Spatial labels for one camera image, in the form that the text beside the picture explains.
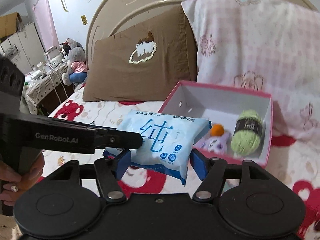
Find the person's left hand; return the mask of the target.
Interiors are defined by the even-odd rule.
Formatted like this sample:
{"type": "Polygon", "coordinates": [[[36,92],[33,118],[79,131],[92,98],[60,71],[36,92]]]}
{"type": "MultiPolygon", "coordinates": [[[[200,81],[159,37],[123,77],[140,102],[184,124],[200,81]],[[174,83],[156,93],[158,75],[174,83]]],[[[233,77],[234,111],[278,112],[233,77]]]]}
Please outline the person's left hand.
{"type": "Polygon", "coordinates": [[[44,156],[41,152],[32,164],[30,171],[25,175],[17,174],[11,167],[1,161],[1,181],[7,181],[3,185],[1,201],[4,205],[14,206],[22,194],[34,186],[43,174],[44,156]]]}

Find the beige sleeve forearm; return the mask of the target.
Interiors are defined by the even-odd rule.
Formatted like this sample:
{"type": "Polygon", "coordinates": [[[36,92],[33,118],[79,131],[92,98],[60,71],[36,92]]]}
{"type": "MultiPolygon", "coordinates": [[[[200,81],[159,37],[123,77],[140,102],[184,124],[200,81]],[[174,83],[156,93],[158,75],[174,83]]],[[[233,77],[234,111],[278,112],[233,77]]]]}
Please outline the beige sleeve forearm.
{"type": "Polygon", "coordinates": [[[0,214],[0,240],[16,240],[22,233],[11,216],[0,214]]]}

